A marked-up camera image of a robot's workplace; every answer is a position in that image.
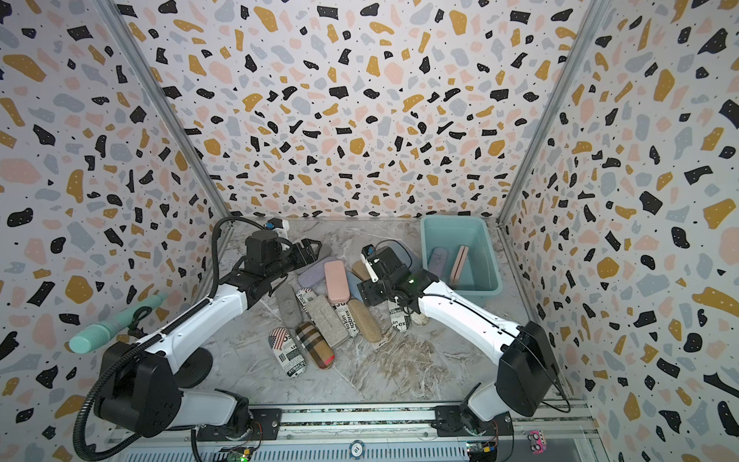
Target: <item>marble floor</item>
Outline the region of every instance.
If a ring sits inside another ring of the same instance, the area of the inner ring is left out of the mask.
[[[525,324],[528,315],[493,222],[488,229],[503,291],[486,309]],[[236,224],[220,262],[222,274],[242,255],[244,239],[253,231],[245,223]],[[387,238],[421,255],[417,220],[294,220],[288,235],[293,241],[309,237],[330,245],[347,268],[359,260],[362,247]],[[285,284],[300,288],[295,274]],[[304,354],[307,371],[288,378],[268,344],[269,332],[282,323],[276,300],[265,296],[203,345],[213,354],[214,365],[197,388],[229,390],[253,404],[461,401],[477,382],[495,377],[495,367],[476,347],[438,321],[400,333],[390,327],[385,303],[370,311],[384,332],[380,344],[370,344],[361,335],[346,340],[334,348],[336,360],[329,370],[320,370]]]

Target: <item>plastic storage bin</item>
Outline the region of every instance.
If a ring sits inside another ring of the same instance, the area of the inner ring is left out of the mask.
[[[455,215],[424,217],[420,221],[420,244],[424,269],[428,269],[431,252],[436,247],[444,247],[449,251],[446,267],[440,277],[446,284],[449,284],[460,245],[469,247],[462,277],[452,288],[470,302],[485,306],[503,289],[488,227],[482,219]]]

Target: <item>terrazzo wallpaper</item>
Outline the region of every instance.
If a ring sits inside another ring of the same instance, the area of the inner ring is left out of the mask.
[[[504,228],[612,461],[739,460],[739,7],[614,2]]]
[[[78,460],[72,425],[100,355],[67,342],[157,292],[147,332],[189,306],[215,221],[91,8],[0,1],[3,461]],[[108,426],[91,418],[90,438]]]
[[[236,214],[497,215],[580,0],[121,0]]]

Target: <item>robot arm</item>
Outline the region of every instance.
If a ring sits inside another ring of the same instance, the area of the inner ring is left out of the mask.
[[[214,229],[216,239],[220,225],[229,220],[241,219],[220,220]],[[317,260],[321,243],[288,241],[286,222],[272,219],[266,228],[252,224],[259,230],[246,239],[246,255],[214,282],[207,297],[137,343],[118,342],[103,354],[100,378],[75,421],[73,442],[80,458],[108,458],[140,436],[155,436],[171,427],[210,424],[218,426],[221,435],[235,438],[249,430],[248,399],[231,393],[180,390],[174,374],[205,340],[271,293],[275,281]],[[217,279],[217,268],[214,275]],[[91,410],[134,435],[108,451],[94,452],[84,437]]]
[[[497,366],[497,379],[476,387],[461,404],[465,426],[482,432],[486,423],[509,410],[532,416],[556,382],[559,368],[544,330],[506,321],[470,302],[434,274],[411,274],[390,248],[368,245],[362,261],[371,280],[359,285],[364,303],[392,300],[407,310],[436,319],[468,339]]]

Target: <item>teal cylinder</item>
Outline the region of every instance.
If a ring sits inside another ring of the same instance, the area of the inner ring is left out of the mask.
[[[69,348],[75,353],[85,354],[97,350],[110,342],[116,334],[128,327],[133,321],[136,310],[148,306],[152,310],[158,308],[167,298],[167,294],[151,295],[144,301],[138,302],[121,311],[112,319],[96,322],[85,327],[80,333],[69,340]]]

